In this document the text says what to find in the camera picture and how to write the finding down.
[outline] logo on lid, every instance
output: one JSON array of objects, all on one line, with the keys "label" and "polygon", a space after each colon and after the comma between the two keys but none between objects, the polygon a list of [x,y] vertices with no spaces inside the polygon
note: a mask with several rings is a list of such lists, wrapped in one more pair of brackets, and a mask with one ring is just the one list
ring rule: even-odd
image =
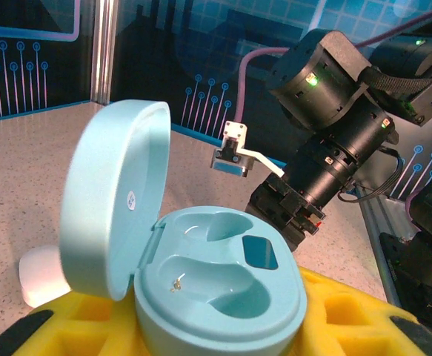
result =
[{"label": "logo on lid", "polygon": [[133,191],[129,191],[127,195],[127,206],[130,210],[135,210],[135,194]]}]

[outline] black cable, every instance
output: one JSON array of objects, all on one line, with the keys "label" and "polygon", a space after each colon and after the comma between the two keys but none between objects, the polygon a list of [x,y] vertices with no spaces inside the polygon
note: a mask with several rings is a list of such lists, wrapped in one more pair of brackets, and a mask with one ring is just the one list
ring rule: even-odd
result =
[{"label": "black cable", "polygon": [[390,177],[388,177],[388,179],[385,182],[382,183],[382,185],[380,185],[377,189],[375,189],[371,193],[369,193],[363,197],[354,199],[354,200],[347,200],[347,199],[343,198],[341,195],[344,192],[340,191],[337,194],[337,197],[339,198],[339,200],[341,200],[342,202],[350,202],[350,203],[364,202],[366,200],[370,200],[370,199],[373,199],[375,197],[378,197],[379,195],[384,194],[392,185],[394,185],[396,183],[397,180],[399,180],[400,175],[402,174],[402,170],[403,170],[403,161],[402,161],[402,158],[401,158],[399,152],[397,150],[394,150],[392,148],[388,148],[385,146],[380,146],[377,150],[384,153],[384,154],[388,154],[389,156],[396,157],[395,171],[391,174]]},{"label": "black cable", "polygon": [[398,78],[382,73],[378,68],[366,67],[359,74],[359,81],[369,87],[393,93],[415,94],[432,83],[432,78]]}]

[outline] metal frame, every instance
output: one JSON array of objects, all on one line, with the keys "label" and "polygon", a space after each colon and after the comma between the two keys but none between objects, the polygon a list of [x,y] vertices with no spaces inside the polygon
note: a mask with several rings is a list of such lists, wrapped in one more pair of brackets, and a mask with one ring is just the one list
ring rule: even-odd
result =
[{"label": "metal frame", "polygon": [[119,0],[96,1],[90,100],[102,105],[110,102],[118,13]]},{"label": "metal frame", "polygon": [[[364,188],[358,188],[357,193],[362,197],[366,195],[368,191]],[[402,239],[411,240],[416,230],[413,224],[408,220],[407,214],[405,213],[405,204],[401,200],[380,196],[361,202],[359,205],[362,216],[364,217],[373,255],[376,258],[387,301],[390,304],[401,307],[399,296],[396,293],[392,281],[390,269],[380,245],[379,235],[385,232],[396,237],[401,237]]]}]

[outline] white object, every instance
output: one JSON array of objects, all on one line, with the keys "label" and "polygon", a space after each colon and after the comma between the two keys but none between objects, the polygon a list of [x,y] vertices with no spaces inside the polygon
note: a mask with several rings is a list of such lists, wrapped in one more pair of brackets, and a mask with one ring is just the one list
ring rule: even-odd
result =
[{"label": "white object", "polygon": [[24,254],[19,263],[19,279],[23,299],[33,308],[70,291],[62,272],[58,246],[44,245]]},{"label": "white object", "polygon": [[239,143],[237,145],[236,153],[255,158],[260,163],[262,163],[265,167],[267,167],[272,172],[274,172],[278,177],[282,177],[283,174],[285,174],[285,172],[281,168],[278,168],[267,157],[265,157],[260,152],[250,151],[244,148],[246,136],[247,136],[246,125],[241,124],[240,122],[227,121],[225,123],[224,138],[222,139],[221,147],[225,146],[225,142],[228,139],[235,139]]}]

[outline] small gold piece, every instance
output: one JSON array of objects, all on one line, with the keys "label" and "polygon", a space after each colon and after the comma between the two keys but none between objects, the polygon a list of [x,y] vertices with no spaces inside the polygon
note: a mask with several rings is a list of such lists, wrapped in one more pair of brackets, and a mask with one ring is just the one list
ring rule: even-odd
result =
[{"label": "small gold piece", "polygon": [[181,276],[179,276],[178,278],[176,278],[176,281],[175,281],[175,283],[173,284],[173,285],[174,285],[174,289],[181,290],[181,279],[182,279],[185,275],[186,275],[186,274],[183,273]]}]

